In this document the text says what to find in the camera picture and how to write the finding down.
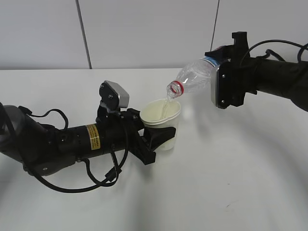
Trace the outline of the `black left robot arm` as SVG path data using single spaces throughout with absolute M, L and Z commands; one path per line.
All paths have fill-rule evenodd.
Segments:
M 22 157 L 41 176 L 54 174 L 79 159 L 128 150 L 145 165 L 155 162 L 155 150 L 175 137 L 176 128 L 146 127 L 135 109 L 108 112 L 99 107 L 96 122 L 57 129 L 36 122 L 24 107 L 5 105 L 0 110 L 0 151 L 22 163 Z

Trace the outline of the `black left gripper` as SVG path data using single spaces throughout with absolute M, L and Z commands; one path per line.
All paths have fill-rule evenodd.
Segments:
M 100 135 L 103 154 L 125 150 L 140 159 L 145 165 L 155 162 L 154 151 L 168 151 L 175 146 L 176 128 L 149 128 L 144 126 L 140 111 L 129 108 L 125 111 L 110 111 L 99 108 L 96 126 Z M 144 129 L 144 138 L 139 131 Z

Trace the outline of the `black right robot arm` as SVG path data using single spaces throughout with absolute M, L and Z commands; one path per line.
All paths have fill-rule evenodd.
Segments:
M 232 45 L 205 52 L 205 57 L 214 65 L 211 100 L 215 107 L 241 106 L 246 93 L 257 94 L 260 91 L 289 99 L 307 111 L 308 63 L 302 60 L 307 45 L 270 39 L 249 47 L 246 32 L 233 32 L 232 38 Z M 270 49 L 264 55 L 250 56 L 257 46 L 275 42 L 298 47 L 297 62 L 287 62 Z

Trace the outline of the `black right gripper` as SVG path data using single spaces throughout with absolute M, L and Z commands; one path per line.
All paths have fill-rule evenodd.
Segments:
M 228 106 L 241 106 L 247 93 L 256 95 L 257 90 L 252 72 L 255 61 L 250 57 L 247 33 L 233 32 L 233 45 L 220 46 L 213 51 L 205 52 L 205 59 L 212 63 L 230 61 L 228 79 Z

